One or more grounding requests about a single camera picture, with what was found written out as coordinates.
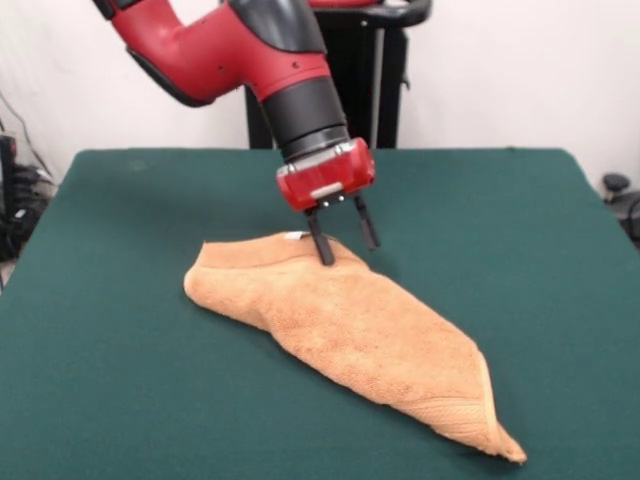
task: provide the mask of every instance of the black pedestal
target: black pedestal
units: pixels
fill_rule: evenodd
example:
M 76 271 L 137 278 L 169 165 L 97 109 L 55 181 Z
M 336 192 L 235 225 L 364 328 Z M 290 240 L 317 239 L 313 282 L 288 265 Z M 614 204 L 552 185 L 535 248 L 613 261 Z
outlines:
M 395 148 L 408 40 L 402 29 L 322 28 L 328 62 L 352 137 Z M 260 104 L 245 87 L 249 146 L 274 142 Z

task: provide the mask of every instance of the white wall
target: white wall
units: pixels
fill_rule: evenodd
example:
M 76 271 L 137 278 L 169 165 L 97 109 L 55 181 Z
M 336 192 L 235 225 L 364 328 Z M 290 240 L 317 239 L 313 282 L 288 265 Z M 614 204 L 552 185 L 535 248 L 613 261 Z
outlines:
M 434 1 L 410 32 L 400 147 L 563 147 L 594 184 L 608 170 L 640 184 L 640 2 Z M 217 2 L 173 4 L 188 22 Z M 84 148 L 247 145 L 240 91 L 177 104 L 91 0 L 0 7 L 0 89 L 58 176 Z

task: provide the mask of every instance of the black knob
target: black knob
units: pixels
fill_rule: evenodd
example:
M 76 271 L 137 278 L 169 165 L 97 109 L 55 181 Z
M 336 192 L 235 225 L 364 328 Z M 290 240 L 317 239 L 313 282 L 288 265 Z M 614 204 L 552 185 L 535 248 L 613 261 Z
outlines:
M 618 173 L 610 173 L 603 178 L 604 186 L 611 193 L 620 193 L 624 189 L 629 188 L 631 182 L 624 175 Z

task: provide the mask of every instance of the towel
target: towel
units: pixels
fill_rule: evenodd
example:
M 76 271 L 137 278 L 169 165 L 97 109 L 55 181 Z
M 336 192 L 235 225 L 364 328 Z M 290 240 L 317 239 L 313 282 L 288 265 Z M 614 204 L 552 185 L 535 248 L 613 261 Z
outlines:
M 268 332 L 333 382 L 488 455 L 527 456 L 499 423 L 474 341 L 330 238 L 323 266 L 301 232 L 202 245 L 186 272 L 200 307 Z

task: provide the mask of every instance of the table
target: table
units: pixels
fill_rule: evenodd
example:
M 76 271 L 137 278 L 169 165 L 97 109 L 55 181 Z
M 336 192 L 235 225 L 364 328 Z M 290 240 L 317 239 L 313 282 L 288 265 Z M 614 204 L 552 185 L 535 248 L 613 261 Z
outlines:
M 377 153 L 323 215 L 474 338 L 518 467 L 368 403 L 195 307 L 203 241 L 304 228 L 276 152 L 87 151 L 0 298 L 0 478 L 640 478 L 640 261 L 561 150 Z

